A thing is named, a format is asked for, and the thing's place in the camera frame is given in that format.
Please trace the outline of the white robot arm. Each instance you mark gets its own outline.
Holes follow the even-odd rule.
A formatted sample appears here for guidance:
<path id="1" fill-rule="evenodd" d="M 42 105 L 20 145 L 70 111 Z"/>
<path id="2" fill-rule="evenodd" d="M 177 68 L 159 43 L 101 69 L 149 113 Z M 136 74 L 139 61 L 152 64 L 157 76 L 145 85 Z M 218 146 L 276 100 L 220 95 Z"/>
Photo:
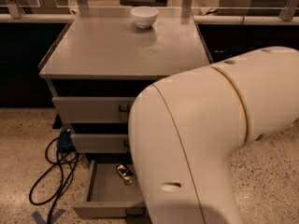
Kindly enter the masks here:
<path id="1" fill-rule="evenodd" d="M 299 51 L 269 47 L 161 79 L 129 143 L 152 224 L 242 224 L 229 159 L 299 120 Z"/>

